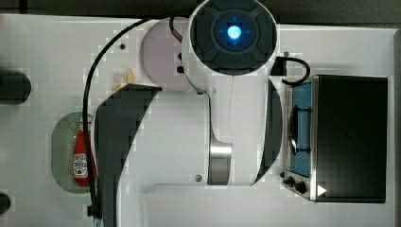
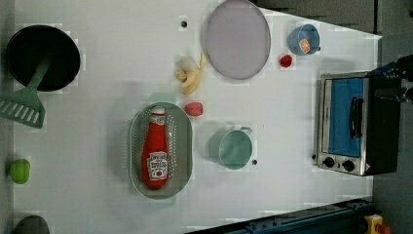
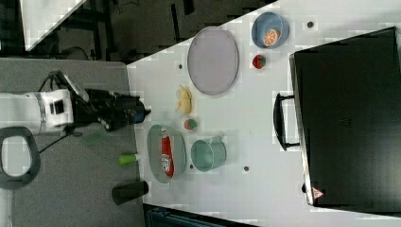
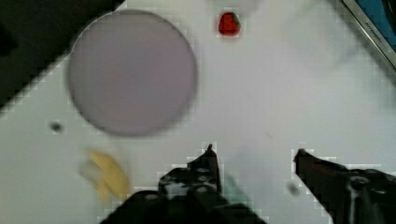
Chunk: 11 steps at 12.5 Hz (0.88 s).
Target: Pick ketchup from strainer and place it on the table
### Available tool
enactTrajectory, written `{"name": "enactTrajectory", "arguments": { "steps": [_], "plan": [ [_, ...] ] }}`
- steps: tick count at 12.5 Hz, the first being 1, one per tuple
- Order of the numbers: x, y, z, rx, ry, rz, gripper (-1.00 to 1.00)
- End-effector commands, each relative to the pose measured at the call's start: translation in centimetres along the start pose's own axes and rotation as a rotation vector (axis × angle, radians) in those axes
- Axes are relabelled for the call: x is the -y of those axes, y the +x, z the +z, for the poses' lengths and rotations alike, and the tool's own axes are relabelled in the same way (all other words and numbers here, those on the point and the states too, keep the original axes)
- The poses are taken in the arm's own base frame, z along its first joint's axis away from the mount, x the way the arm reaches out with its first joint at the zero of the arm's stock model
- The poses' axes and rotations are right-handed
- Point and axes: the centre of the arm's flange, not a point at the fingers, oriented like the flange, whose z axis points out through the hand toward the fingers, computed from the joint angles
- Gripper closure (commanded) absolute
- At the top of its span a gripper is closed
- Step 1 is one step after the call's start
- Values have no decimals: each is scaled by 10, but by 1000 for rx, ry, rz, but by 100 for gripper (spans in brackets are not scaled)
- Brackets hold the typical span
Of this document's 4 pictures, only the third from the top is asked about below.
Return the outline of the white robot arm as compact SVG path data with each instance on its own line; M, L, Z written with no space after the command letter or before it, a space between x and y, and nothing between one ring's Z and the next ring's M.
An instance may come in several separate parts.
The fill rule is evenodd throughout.
M106 131L142 123L151 113L138 96L86 89L1 95L1 127L26 128L34 135L71 131L100 123Z

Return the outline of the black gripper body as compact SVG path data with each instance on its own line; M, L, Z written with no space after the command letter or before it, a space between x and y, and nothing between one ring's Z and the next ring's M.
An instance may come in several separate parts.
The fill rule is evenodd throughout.
M143 123L151 113L139 96L131 96L99 89L85 89L89 99L75 96L72 99L76 128L94 122L102 124L106 131L114 131L127 125Z

